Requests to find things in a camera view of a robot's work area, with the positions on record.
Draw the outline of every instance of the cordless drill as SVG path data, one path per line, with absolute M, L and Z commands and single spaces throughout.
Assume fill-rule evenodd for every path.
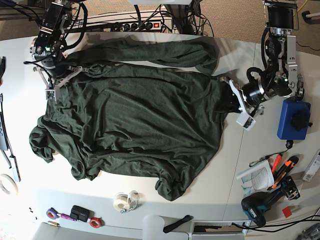
M 255 192 L 241 201 L 242 210 L 249 217 L 249 220 L 262 228 L 266 225 L 264 214 L 271 209 L 271 206 L 280 198 L 286 196 L 288 200 L 300 198 L 300 193 L 291 176 L 282 180 L 281 186 L 273 192 Z

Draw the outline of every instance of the gray floor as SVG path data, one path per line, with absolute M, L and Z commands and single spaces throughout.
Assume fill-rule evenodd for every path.
M 301 6 L 305 0 L 298 0 Z M 127 0 L 88 0 L 85 2 L 90 15 L 110 12 L 134 11 Z M 156 5 L 140 5 L 140 9 L 154 9 Z M 261 0 L 203 0 L 201 9 L 210 20 L 216 37 L 259 43 L 265 25 L 265 14 Z M 306 24 L 301 13 L 309 10 L 320 12 L 320 0 L 308 0 L 299 12 L 299 31 L 296 31 L 297 41 L 304 46 L 320 50 L 320 18 L 317 24 Z M 205 33 L 211 35 L 209 26 Z M 28 20 L 11 20 L 0 22 L 0 40 L 35 36 L 38 27 Z M 297 47 L 299 51 L 320 56 L 320 51 L 308 47 Z

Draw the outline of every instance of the paper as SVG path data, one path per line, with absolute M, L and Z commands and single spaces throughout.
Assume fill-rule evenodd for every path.
M 266 189 L 275 184 L 268 160 L 237 174 L 236 179 L 241 179 L 241 186 L 245 194 L 253 194 L 256 190 Z

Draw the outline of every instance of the red tape roll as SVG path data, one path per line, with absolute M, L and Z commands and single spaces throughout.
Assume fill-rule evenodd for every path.
M 90 226 L 95 229 L 98 229 L 101 226 L 101 220 L 100 218 L 97 218 L 97 217 L 91 218 L 89 223 L 90 223 Z

